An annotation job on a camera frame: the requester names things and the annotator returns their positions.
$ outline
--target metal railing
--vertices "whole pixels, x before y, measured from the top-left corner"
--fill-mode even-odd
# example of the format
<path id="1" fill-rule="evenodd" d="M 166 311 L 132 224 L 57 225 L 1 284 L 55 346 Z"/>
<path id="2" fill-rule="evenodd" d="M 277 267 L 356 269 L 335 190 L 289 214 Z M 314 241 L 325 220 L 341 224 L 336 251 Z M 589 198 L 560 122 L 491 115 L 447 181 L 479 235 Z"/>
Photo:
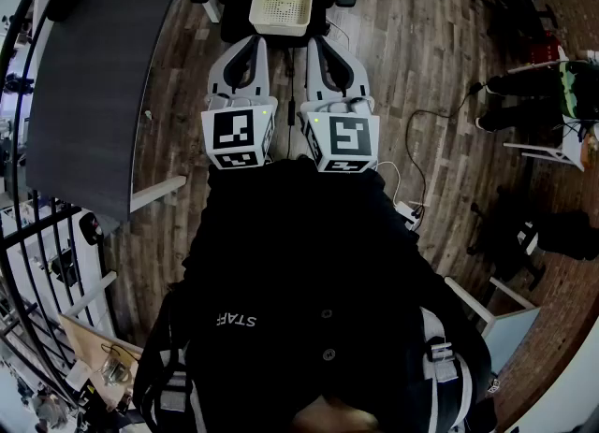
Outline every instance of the metal railing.
<path id="1" fill-rule="evenodd" d="M 4 87 L 6 83 L 10 59 L 12 57 L 13 50 L 17 42 L 17 38 L 21 32 L 23 23 L 26 20 L 27 13 L 30 7 L 32 6 L 33 2 L 34 0 L 21 0 L 16 12 L 14 13 L 12 22 L 8 28 L 4 45 L 0 53 L 0 82 L 2 85 L 2 89 L 0 89 L 0 100 L 2 98 L 2 95 L 4 94 Z M 39 192 L 34 190 L 33 192 L 31 192 L 31 195 L 33 196 L 34 221 L 31 224 L 23 226 L 20 210 L 21 202 L 19 198 L 18 160 L 19 133 L 22 116 L 22 100 L 26 87 L 26 79 L 32 63 L 34 51 L 36 49 L 36 45 L 39 40 L 44 23 L 47 20 L 47 10 L 47 7 L 44 8 L 39 18 L 39 21 L 37 22 L 37 25 L 34 26 L 35 32 L 33 34 L 33 38 L 29 46 L 29 51 L 27 53 L 27 58 L 21 73 L 21 82 L 18 91 L 17 107 L 15 111 L 14 122 L 11 125 L 11 169 L 9 170 L 9 174 L 12 177 L 12 186 L 10 191 L 12 194 L 12 200 L 14 204 L 14 220 L 16 223 L 16 231 L 5 236 L 5 228 L 2 225 L 2 219 L 0 216 L 0 271 L 2 273 L 3 290 L 3 292 L 0 292 L 0 300 L 5 298 L 12 307 L 12 310 L 7 312 L 9 323 L 2 331 L 0 331 L 0 341 L 2 341 L 12 351 L 12 353 L 16 355 L 42 382 L 47 384 L 49 388 L 51 388 L 54 392 L 60 395 L 69 404 L 71 404 L 72 406 L 76 406 L 78 394 L 66 383 L 66 373 L 63 368 L 63 365 L 68 366 L 68 368 L 72 366 L 71 359 L 73 358 L 73 350 L 69 345 L 66 344 L 65 341 L 62 341 L 57 337 L 57 334 L 59 336 L 65 336 L 65 332 L 61 328 L 61 326 L 58 325 L 48 315 L 46 309 L 44 308 L 42 298 L 40 297 L 39 291 L 36 286 L 32 267 L 29 262 L 27 245 L 25 241 L 32 236 L 37 237 L 37 245 L 39 248 L 41 267 L 43 267 L 44 271 L 46 272 L 48 287 L 50 289 L 56 311 L 58 313 L 62 313 L 59 299 L 56 294 L 54 285 L 52 283 L 52 278 L 49 275 L 49 273 L 51 272 L 50 266 L 51 263 L 57 263 L 58 269 L 60 271 L 60 276 L 65 287 L 66 298 L 68 299 L 68 303 L 72 306 L 74 300 L 67 279 L 66 266 L 64 265 L 64 255 L 63 249 L 61 247 L 58 226 L 61 221 L 66 220 L 68 235 L 70 237 L 71 260 L 75 272 L 76 283 L 78 286 L 79 294 L 83 296 L 84 291 L 81 282 L 80 267 L 77 256 L 77 249 L 75 246 L 72 220 L 73 215 L 79 213 L 81 211 L 81 208 L 66 204 L 62 209 L 58 209 L 56 199 L 51 198 L 51 214 L 44 218 L 40 218 Z M 46 228 L 51 228 L 53 233 L 53 239 L 57 252 L 57 261 L 55 260 L 54 262 L 49 262 L 48 255 L 46 255 L 46 251 L 44 248 L 44 239 L 42 238 L 42 232 Z M 15 281 L 13 268 L 10 264 L 7 251 L 9 248 L 14 247 L 16 245 L 19 245 L 21 250 L 26 276 L 31 286 L 31 290 L 33 291 L 33 294 L 36 298 L 35 303 L 30 303 L 28 300 L 22 297 L 21 293 L 19 292 L 17 282 Z M 99 264 L 102 274 L 104 275 L 106 272 L 104 270 L 103 259 L 100 259 Z M 89 324 L 93 326 L 94 323 L 92 321 L 92 315 L 90 314 L 90 311 L 87 308 L 85 309 L 85 315 Z M 14 329 L 17 326 L 22 328 L 22 331 L 26 335 L 26 340 L 23 342 L 25 345 L 24 348 L 28 351 L 31 351 L 31 353 L 37 357 L 41 368 L 35 365 L 35 362 L 31 361 L 30 358 L 27 357 L 28 355 L 26 355 L 23 352 L 23 350 L 20 349 L 18 346 L 15 346 L 15 344 L 11 341 L 11 338 L 9 336 L 11 333 L 14 334 Z M 41 335 L 45 341 L 42 341 L 38 334 Z"/>

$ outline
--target white cable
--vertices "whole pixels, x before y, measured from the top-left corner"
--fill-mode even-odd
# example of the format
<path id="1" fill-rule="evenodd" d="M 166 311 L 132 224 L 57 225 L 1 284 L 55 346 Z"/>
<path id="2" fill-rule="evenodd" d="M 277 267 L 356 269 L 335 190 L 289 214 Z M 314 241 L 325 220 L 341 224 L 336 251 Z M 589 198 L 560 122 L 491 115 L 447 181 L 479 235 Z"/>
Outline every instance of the white cable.
<path id="1" fill-rule="evenodd" d="M 345 33 L 345 31 L 344 31 L 344 30 L 343 30 L 341 27 L 339 27 L 339 26 L 338 26 L 338 25 L 337 25 L 335 22 L 333 22 L 331 19 L 327 18 L 327 22 L 328 22 L 328 23 L 330 23 L 330 24 L 332 24 L 332 25 L 334 25 L 334 26 L 335 26 L 337 29 L 339 29 L 339 30 L 340 30 L 340 31 L 343 33 L 343 35 L 344 35 L 345 37 L 347 37 L 347 50 L 349 51 L 349 45 L 350 45 L 350 43 L 351 43 L 351 42 L 350 42 L 350 40 L 349 40 L 349 36 L 348 36 L 348 35 Z"/>
<path id="2" fill-rule="evenodd" d="M 391 164 L 395 168 L 395 171 L 397 172 L 397 189 L 395 189 L 395 194 L 393 195 L 393 205 L 395 207 L 397 207 L 396 197 L 397 197 L 397 193 L 400 191 L 400 185 L 402 185 L 402 175 L 400 174 L 400 170 L 397 168 L 397 166 L 395 164 L 393 164 L 391 161 L 380 162 L 379 164 L 377 164 L 374 167 L 374 170 L 376 172 L 378 172 L 378 167 L 384 166 L 385 164 Z"/>

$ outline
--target person's leg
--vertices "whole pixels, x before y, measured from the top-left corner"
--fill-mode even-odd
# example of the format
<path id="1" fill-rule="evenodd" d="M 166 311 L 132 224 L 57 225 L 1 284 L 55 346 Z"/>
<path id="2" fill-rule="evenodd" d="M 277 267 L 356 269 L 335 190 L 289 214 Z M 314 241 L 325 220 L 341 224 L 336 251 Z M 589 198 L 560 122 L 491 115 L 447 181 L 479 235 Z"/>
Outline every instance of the person's leg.
<path id="1" fill-rule="evenodd" d="M 487 86 L 501 95 L 558 95 L 560 78 L 554 68 L 531 69 L 491 78 Z"/>
<path id="2" fill-rule="evenodd" d="M 512 108 L 490 110 L 476 119 L 476 126 L 495 132 L 508 127 L 534 129 L 540 125 L 554 127 L 563 122 L 562 110 L 557 99 L 530 100 Z"/>

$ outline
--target seat cushion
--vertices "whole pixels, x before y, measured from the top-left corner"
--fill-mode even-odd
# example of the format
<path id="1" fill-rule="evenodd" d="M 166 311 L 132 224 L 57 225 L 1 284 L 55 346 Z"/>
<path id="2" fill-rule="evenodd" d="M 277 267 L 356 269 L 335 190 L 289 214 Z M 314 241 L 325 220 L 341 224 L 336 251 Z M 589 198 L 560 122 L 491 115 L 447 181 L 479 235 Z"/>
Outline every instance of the seat cushion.
<path id="1" fill-rule="evenodd" d="M 327 33 L 326 0 L 313 0 L 312 17 L 306 34 L 302 37 L 293 36 L 264 36 L 267 44 L 273 48 L 306 47 L 308 41 Z M 256 34 L 256 29 L 250 23 L 252 0 L 226 0 L 225 11 L 221 21 L 221 38 L 225 42 L 236 43 Z"/>

